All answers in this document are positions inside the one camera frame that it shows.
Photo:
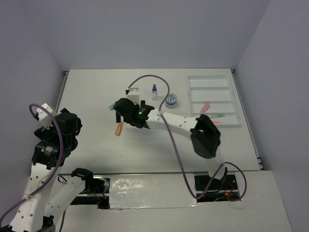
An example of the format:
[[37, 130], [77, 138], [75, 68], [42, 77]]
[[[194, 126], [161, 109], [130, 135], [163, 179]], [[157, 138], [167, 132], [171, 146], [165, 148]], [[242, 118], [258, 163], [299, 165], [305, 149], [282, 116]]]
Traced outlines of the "pink lead case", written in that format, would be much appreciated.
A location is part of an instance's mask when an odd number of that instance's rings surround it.
[[205, 113], [208, 111], [208, 109], [210, 108], [210, 104], [209, 103], [205, 103], [205, 105], [201, 108], [200, 113]]

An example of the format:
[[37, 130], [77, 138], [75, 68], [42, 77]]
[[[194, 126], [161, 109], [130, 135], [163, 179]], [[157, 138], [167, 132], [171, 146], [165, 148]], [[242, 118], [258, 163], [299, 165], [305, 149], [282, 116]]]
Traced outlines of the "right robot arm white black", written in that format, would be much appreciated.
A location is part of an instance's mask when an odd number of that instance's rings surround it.
[[218, 151], [221, 133], [208, 116], [187, 117], [160, 112], [146, 105], [145, 101], [134, 104], [127, 98], [119, 99], [113, 109], [116, 111], [117, 122], [122, 117], [125, 123], [139, 129], [166, 130], [189, 139], [194, 152], [206, 160], [211, 186], [221, 189], [227, 183], [227, 168]]

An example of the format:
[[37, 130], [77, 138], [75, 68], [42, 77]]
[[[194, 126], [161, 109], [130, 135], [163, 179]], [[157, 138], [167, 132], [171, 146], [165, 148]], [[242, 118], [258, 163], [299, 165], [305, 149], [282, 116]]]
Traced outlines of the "blue lead case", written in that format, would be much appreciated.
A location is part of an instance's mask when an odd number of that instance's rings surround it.
[[114, 110], [114, 106], [115, 106], [115, 103], [111, 104], [111, 105], [109, 106], [109, 109], [110, 109], [111, 111]]

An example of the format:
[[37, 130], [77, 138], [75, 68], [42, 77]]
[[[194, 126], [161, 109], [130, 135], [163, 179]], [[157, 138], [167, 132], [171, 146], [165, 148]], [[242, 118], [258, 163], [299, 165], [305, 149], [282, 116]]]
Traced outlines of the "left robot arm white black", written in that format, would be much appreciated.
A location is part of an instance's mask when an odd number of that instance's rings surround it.
[[39, 142], [31, 159], [31, 173], [17, 213], [7, 226], [10, 232], [53, 232], [75, 197], [91, 192], [95, 186], [92, 171], [76, 168], [62, 189], [50, 198], [53, 184], [71, 152], [77, 147], [81, 131], [79, 117], [62, 109], [57, 113], [48, 104], [32, 103], [32, 116], [42, 127], [34, 134]]

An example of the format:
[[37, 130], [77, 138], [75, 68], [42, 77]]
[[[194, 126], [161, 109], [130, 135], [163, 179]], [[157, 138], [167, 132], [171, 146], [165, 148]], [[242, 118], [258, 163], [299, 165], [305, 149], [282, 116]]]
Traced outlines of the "blue round jar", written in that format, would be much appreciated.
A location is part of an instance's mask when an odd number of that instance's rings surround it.
[[165, 99], [165, 106], [168, 109], [173, 109], [176, 107], [177, 104], [177, 95], [174, 93], [168, 94], [168, 96]]

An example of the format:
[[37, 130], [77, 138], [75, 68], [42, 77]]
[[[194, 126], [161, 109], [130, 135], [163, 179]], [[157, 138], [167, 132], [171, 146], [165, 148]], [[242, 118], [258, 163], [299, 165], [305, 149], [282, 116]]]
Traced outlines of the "small clear spray bottle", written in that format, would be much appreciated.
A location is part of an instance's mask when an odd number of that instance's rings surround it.
[[153, 87], [152, 87], [152, 100], [153, 101], [157, 100], [157, 87], [155, 84], [153, 84]]

